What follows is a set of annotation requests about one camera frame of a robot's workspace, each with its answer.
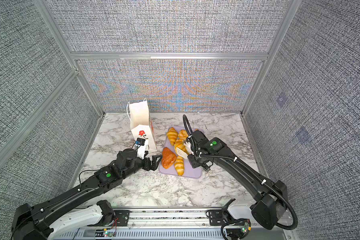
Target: tray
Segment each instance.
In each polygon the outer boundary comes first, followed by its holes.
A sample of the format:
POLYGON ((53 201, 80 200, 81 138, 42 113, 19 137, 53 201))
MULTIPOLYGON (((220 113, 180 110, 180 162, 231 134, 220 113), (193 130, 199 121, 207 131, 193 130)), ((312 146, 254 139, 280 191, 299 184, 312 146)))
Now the tray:
MULTIPOLYGON (((179 126, 171 126, 173 127, 177 132, 180 132, 180 130, 184 129, 184 127, 179 127, 179 126)), ((204 133, 204 131, 200 128, 197 128, 200 132, 204 133)), ((175 152, 175 147, 173 147, 169 140, 168 137, 165 140, 165 145, 164 147, 168 147, 171 151, 173 151, 174 154, 176 154, 175 152)), ((192 168, 190 162, 188 159, 184 158, 184 174, 182 176, 177 175, 177 171, 175 169, 175 164, 172 164, 172 166, 170 166, 168 169, 165 169, 161 163, 158 167, 158 171, 162 174, 168 174, 168 175, 174 175, 177 177, 189 177, 189 178, 193 178, 193 179, 198 179, 201 178, 202 174, 203 174, 203 169, 201 167, 197 167, 197 168, 192 168)))

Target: croissant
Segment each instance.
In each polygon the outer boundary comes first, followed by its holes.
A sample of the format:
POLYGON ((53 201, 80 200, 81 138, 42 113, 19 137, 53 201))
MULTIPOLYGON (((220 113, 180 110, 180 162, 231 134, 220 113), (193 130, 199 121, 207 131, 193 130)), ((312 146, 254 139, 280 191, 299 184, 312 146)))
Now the croissant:
POLYGON ((184 160, 180 156, 177 156, 176 158, 175 169, 177 171, 177 175, 182 176, 184 174, 184 160))
POLYGON ((180 139, 186 139, 188 137, 187 131, 185 131, 184 129, 181 130, 178 136, 180 139))
POLYGON ((161 159, 161 165, 168 169, 176 160, 176 154, 174 154, 168 147, 163 149, 163 158, 161 159))
POLYGON ((168 132, 167 132, 167 137, 169 139, 169 142, 171 143, 171 145, 173 146, 175 144, 175 141, 177 139, 177 131, 171 127, 168 132))
POLYGON ((178 155, 178 152, 176 150, 177 147, 180 148, 183 152, 185 152, 185 153, 187 152, 187 150, 186 150, 183 143, 184 143, 184 141, 182 139, 177 139, 175 141, 175 152, 176 152, 177 155, 178 155))

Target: bag handle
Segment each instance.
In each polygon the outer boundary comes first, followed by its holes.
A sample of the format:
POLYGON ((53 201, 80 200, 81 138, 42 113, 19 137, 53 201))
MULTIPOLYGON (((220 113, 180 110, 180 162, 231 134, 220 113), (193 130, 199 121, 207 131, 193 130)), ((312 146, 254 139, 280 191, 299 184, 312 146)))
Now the bag handle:
POLYGON ((128 118, 129 118, 129 121, 131 121, 131 118, 130 118, 130 116, 129 116, 129 114, 128 114, 128 106, 129 106, 129 102, 127 103, 127 116, 128 116, 128 118))

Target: white paper bag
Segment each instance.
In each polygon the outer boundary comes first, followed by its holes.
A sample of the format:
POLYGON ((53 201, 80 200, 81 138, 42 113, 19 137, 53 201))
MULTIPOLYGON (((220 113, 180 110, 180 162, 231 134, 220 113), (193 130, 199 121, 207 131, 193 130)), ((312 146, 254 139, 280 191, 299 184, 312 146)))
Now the white paper bag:
POLYGON ((152 120, 149 115, 148 102, 144 99, 139 103, 127 104, 127 115, 130 120, 130 129, 135 140, 139 138, 147 139, 148 141, 148 152, 156 152, 157 146, 154 136, 154 127, 152 120))

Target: marble pattern surface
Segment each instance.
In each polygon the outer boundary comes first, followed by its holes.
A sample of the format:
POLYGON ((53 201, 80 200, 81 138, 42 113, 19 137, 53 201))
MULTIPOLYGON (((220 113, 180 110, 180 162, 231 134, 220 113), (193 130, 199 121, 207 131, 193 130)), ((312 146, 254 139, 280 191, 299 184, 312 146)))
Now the marble pattern surface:
MULTIPOLYGON (((187 113, 192 127, 205 130, 209 139, 219 137, 232 151, 254 170, 258 170, 249 141, 237 113, 187 113)), ((183 125, 183 113, 152 113, 154 134, 158 152, 161 154, 170 126, 183 125)), ((134 143, 129 129, 129 118, 123 113, 108 113, 100 127, 92 148, 81 170, 99 169, 116 159, 119 151, 134 143)), ((203 170, 200 179, 164 175, 156 171, 139 170, 123 180, 109 192, 95 197, 83 205, 95 204, 106 199, 112 206, 170 206, 170 207, 214 207, 222 206, 231 198, 253 198, 228 172, 219 166, 211 167, 212 174, 203 170)), ((81 180, 92 172, 83 172, 81 180)))

